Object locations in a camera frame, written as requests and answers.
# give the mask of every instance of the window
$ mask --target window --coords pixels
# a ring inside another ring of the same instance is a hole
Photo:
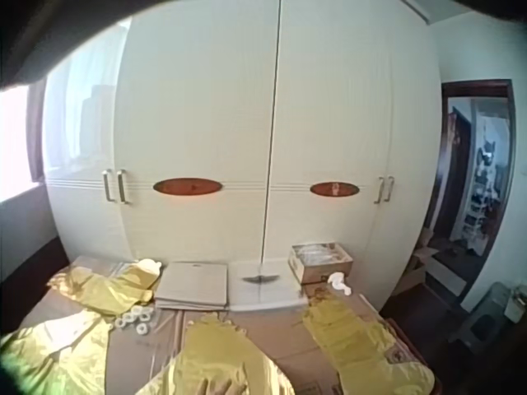
[[[33,188],[26,149],[28,86],[0,92],[0,202]]]

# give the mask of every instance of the stool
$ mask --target stool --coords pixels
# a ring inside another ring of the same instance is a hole
[[[474,354],[483,351],[506,323],[504,312],[510,293],[511,290],[500,282],[492,284],[449,342],[461,340]]]

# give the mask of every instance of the white wardrobe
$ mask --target white wardrobe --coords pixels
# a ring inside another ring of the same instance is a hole
[[[48,79],[44,167],[68,256],[265,267],[336,240],[381,307],[430,199],[438,68],[399,0],[183,0],[120,22]],[[177,178],[222,189],[153,189]],[[310,191],[324,182],[360,192]]]

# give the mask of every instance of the paper stack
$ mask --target paper stack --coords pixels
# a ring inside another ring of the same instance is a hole
[[[227,266],[218,263],[170,263],[155,293],[162,309],[221,310],[227,304]]]

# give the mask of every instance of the yellow plastic bag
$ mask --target yellow plastic bag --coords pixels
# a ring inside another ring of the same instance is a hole
[[[48,285],[62,295],[101,314],[120,315],[137,302],[148,302],[148,288],[160,275],[161,264],[151,259],[131,263],[115,278],[108,278],[85,267],[74,267],[53,276]]]
[[[434,374],[404,358],[382,323],[367,323],[331,294],[310,301],[304,324],[338,371],[344,393],[428,395]]]
[[[110,325],[83,310],[2,339],[2,365],[24,393],[104,394]]]
[[[244,387],[245,395],[293,395],[285,374],[230,322],[208,314],[189,326],[183,350],[138,395],[188,395],[204,380]]]

